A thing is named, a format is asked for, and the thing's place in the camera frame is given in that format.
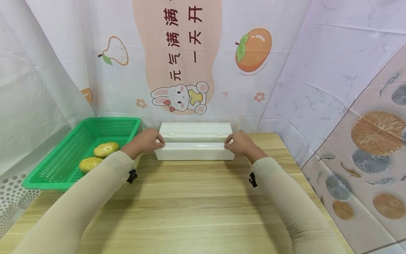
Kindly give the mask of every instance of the white plastic box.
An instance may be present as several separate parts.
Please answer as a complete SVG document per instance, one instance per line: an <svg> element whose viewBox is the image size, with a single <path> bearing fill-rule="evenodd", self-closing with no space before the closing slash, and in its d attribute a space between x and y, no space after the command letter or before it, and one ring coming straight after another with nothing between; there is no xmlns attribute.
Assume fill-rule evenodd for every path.
<svg viewBox="0 0 406 254"><path fill-rule="evenodd" d="M234 154L224 148L224 141L232 132L230 123L162 123L159 133L166 145L155 150L156 158L159 161L231 161Z"/></svg>

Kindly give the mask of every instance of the hand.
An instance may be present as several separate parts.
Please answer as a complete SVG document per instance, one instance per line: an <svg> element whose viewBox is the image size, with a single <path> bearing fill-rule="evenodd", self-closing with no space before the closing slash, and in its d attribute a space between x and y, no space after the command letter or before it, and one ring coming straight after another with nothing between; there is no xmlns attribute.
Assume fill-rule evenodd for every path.
<svg viewBox="0 0 406 254"><path fill-rule="evenodd" d="M247 157L251 164L254 164L255 161L261 158L267 157L266 153L255 145L254 141L242 130L230 134L224 141L224 147L235 155Z"/></svg>
<svg viewBox="0 0 406 254"><path fill-rule="evenodd" d="M161 134L155 129L148 129L136 135L133 140L121 148L121 151L135 160L141 153L151 153L164 146L165 141Z"/></svg>

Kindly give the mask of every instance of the fish illustration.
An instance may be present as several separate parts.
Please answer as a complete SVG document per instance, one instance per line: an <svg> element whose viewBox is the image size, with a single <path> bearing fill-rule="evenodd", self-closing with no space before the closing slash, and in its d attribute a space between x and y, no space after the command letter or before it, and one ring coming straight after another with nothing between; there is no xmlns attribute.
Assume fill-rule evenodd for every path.
<svg viewBox="0 0 406 254"><path fill-rule="evenodd" d="M326 160L330 161L330 160L334 160L335 156L334 155L324 155L320 159L318 159L317 161L321 161L322 159L326 159Z"/></svg>
<svg viewBox="0 0 406 254"><path fill-rule="evenodd" d="M317 185L319 185L319 180L320 180L320 177L322 176L322 174L323 174L323 172L320 172L320 173L317 175L317 180L316 180Z"/></svg>
<svg viewBox="0 0 406 254"><path fill-rule="evenodd" d="M343 167L343 169L344 169L345 171L347 171L351 176L355 176L355 177L361 178L361 175L360 175L360 174L358 174L358 173L355 172L354 170L350 170L350 169L344 167L343 163L340 162L340 164L341 164L341 166Z"/></svg>
<svg viewBox="0 0 406 254"><path fill-rule="evenodd" d="M384 185L384 184L393 182L393 178L384 178L377 182L367 182L367 181L365 181L365 182L369 183L370 185Z"/></svg>
<svg viewBox="0 0 406 254"><path fill-rule="evenodd" d="M390 78L385 85L383 85L383 87L381 88L381 90L379 91L379 98L382 95L382 91L383 89L385 89L387 86L389 86L390 84L392 84L393 82L395 82L395 79L399 76L399 73L396 73L392 78Z"/></svg>

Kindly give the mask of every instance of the wrist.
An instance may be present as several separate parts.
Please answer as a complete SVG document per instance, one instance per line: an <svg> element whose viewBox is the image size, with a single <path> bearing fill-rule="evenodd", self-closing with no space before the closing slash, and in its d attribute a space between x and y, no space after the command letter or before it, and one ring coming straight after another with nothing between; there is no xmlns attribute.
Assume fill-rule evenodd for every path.
<svg viewBox="0 0 406 254"><path fill-rule="evenodd" d="M257 160L268 157L268 155L258 146L253 146L249 148L245 157L250 161L251 165L253 165Z"/></svg>
<svg viewBox="0 0 406 254"><path fill-rule="evenodd" d="M141 152L138 149L135 150L126 146L123 146L123 148L121 148L120 151L128 155L128 157L130 157L132 160L135 160L141 154Z"/></svg>

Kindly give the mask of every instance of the human arm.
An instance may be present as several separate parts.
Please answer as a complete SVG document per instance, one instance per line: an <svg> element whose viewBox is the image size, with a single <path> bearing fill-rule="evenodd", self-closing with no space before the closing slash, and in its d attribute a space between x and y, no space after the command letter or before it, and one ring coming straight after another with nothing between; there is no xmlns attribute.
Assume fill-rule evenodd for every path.
<svg viewBox="0 0 406 254"><path fill-rule="evenodd" d="M109 155L67 190L27 233L14 253L77 253L87 226L126 182L134 159L163 145L162 136L153 129L135 136L121 151Z"/></svg>
<svg viewBox="0 0 406 254"><path fill-rule="evenodd" d="M288 230L295 254L345 253L322 213L282 167L242 131L230 135L225 147L253 165L255 181L275 205Z"/></svg>

